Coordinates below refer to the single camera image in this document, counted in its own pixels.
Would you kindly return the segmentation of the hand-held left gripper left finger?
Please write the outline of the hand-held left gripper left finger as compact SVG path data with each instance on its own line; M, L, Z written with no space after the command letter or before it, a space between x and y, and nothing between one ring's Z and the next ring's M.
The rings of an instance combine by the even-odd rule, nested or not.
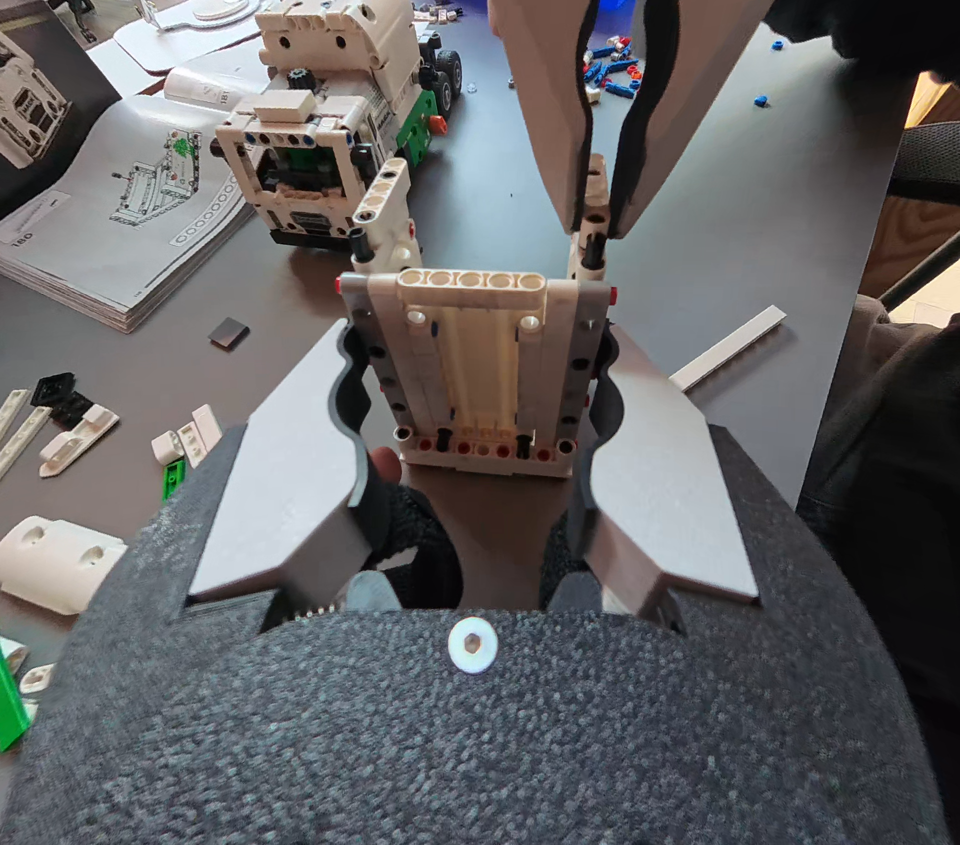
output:
M360 434L368 366L358 333L339 320L252 412L190 599L281 589L325 606L382 550L390 498Z

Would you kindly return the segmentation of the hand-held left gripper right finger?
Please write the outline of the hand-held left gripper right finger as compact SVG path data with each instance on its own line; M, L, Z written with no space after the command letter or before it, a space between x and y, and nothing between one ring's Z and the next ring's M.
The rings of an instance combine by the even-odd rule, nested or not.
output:
M579 446L566 535L605 606L645 618L672 589L757 602L704 416L617 324L595 372L595 440Z

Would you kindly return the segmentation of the white lego panel assembly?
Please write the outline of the white lego panel assembly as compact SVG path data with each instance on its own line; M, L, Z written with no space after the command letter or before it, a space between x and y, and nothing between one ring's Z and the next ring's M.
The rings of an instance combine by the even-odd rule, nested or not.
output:
M410 176L387 160L351 231L353 273L339 289L409 465L484 475L570 476L589 386L616 288L604 279L407 267L375 272L375 230Z

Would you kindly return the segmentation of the white lego truck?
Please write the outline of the white lego truck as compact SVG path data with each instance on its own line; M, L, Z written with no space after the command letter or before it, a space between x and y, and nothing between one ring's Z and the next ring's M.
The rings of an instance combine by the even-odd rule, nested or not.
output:
M411 0L280 0L256 16L269 86L218 125L228 164L271 239L348 254L382 167L408 167L445 135L462 61Z

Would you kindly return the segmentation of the scatter of white lego pieces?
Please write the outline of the scatter of white lego pieces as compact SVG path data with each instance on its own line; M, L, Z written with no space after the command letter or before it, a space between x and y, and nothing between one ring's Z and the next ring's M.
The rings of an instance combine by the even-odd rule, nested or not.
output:
M2 402L2 477L6 476L19 456L53 419L52 406L35 404L30 407L30 412L18 428L13 429L15 419L27 406L28 398L28 389L14 389ZM39 476L42 479L52 479L62 474L112 432L119 421L119 416L114 411L96 403L80 412L78 419L66 419L66 429L56 434L39 454ZM191 468L196 468L221 438L219 421L210 407L203 405L193 411L191 421L154 438L150 447L154 458L162 467L185 460Z

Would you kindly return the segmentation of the white curved lego panel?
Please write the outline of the white curved lego panel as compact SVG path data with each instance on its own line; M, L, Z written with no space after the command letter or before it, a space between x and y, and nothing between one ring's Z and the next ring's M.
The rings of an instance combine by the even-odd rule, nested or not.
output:
M78 615L127 549L123 539L32 515L1 540L1 590L60 615Z

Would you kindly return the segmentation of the lego instruction booklet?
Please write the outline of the lego instruction booklet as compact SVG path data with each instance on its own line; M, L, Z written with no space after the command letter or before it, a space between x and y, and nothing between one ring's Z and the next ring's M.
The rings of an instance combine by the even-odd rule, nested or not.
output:
M100 114L65 172L2 220L2 274L132 333L251 217L216 128L250 94L176 69Z

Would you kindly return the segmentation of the dark lego set box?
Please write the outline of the dark lego set box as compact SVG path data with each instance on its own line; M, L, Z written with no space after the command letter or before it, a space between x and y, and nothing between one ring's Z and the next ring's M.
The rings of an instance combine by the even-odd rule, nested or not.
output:
M1 0L1 216L46 191L120 95L44 0Z

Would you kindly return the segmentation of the pile of blue red pins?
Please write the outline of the pile of blue red pins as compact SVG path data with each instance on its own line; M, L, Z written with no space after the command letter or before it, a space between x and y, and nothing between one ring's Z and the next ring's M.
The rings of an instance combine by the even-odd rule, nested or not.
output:
M582 83L587 103L599 104L604 95L634 99L645 74L645 59L629 35L611 35L582 53Z

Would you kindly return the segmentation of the long flat white strip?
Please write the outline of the long flat white strip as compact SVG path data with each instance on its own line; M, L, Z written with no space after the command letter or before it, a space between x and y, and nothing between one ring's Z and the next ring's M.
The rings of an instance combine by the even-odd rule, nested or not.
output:
M669 376L687 393L771 333L786 319L786 312L770 305Z

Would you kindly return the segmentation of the person's black sweatshirt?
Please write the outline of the person's black sweatshirt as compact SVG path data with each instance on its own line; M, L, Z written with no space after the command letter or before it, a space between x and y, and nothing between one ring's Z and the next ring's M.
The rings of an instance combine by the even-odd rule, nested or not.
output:
M798 44L830 37L869 75L958 86L958 0L774 0ZM959 331L858 296L798 514L861 599L914 706L958 843Z

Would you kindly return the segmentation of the green plastic bin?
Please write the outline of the green plastic bin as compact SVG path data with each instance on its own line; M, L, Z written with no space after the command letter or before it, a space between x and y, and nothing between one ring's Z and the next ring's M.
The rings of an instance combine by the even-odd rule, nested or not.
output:
M1 651L1 752L10 750L28 732L34 714L20 695L16 678L12 676Z

